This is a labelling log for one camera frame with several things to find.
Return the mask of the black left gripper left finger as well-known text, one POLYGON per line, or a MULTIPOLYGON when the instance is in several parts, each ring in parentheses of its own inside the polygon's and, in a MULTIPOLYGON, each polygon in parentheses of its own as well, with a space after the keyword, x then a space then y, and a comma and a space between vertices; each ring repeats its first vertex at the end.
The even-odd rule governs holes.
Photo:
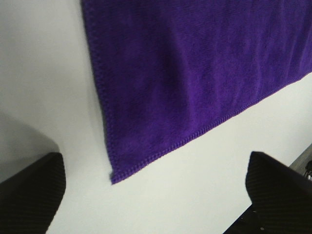
POLYGON ((63 156, 49 153, 0 184, 0 232, 44 234, 66 189, 63 156))

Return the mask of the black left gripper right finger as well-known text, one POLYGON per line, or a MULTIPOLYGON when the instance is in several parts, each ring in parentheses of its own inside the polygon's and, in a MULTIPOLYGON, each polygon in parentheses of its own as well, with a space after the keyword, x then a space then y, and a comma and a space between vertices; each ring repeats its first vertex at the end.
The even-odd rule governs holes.
POLYGON ((252 152, 245 186, 251 206, 227 234, 310 234, 312 182, 263 152, 252 152))

